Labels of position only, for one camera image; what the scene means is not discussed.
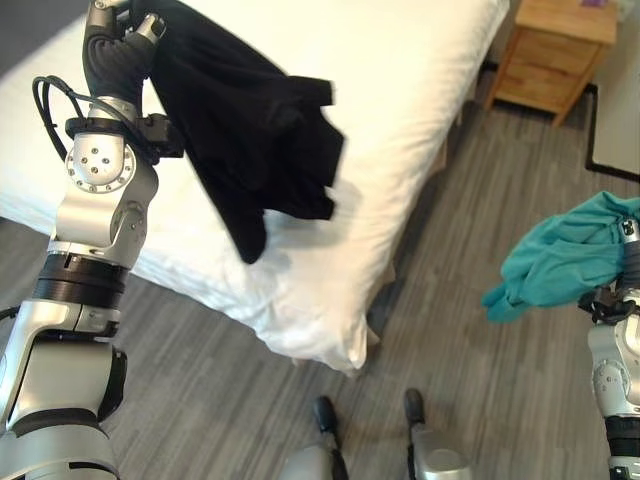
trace nightstand drawer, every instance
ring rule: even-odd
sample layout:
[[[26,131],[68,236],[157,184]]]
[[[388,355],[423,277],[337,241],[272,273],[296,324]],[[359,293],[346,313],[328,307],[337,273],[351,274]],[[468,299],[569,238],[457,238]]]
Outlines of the nightstand drawer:
[[[580,75],[598,51],[595,43],[552,33],[523,29],[513,52],[520,63]]]
[[[496,97],[556,112],[566,104],[578,81],[576,76],[513,59],[504,72]]]

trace white wall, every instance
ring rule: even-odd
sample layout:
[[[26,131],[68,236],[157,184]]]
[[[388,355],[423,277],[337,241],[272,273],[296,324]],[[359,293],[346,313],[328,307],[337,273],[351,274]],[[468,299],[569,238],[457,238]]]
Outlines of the white wall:
[[[593,161],[640,174],[640,2],[618,27],[617,43],[595,79]]]

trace wooden nightstand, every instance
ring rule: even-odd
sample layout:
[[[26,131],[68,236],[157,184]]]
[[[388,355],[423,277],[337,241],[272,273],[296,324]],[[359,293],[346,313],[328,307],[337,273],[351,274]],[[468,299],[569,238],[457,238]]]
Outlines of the wooden nightstand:
[[[522,0],[485,108],[498,98],[553,112],[560,125],[615,43],[616,16],[611,0]]]

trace white mattress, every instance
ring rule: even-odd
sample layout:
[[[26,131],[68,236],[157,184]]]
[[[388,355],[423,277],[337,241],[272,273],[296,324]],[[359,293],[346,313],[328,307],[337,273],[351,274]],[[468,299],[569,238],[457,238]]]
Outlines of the white mattress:
[[[134,273],[250,326],[274,352],[359,368],[369,291],[508,0],[187,3],[289,73],[334,82],[326,113],[348,138],[330,192],[337,209],[330,222],[269,212],[267,250],[247,266],[188,161],[162,160]],[[85,92],[82,32],[73,23],[0,80],[0,215],[46,234],[66,179],[31,80],[55,74]],[[52,110],[61,124],[71,116],[62,98]],[[148,88],[145,113],[158,110]]]

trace teal cloth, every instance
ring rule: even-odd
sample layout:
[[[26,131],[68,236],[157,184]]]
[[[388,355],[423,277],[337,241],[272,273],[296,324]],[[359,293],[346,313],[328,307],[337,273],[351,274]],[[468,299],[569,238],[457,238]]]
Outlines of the teal cloth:
[[[502,265],[504,283],[482,298],[492,322],[515,320],[527,308],[575,302],[622,272],[618,224],[640,221],[640,197],[600,192],[564,215],[531,230]]]

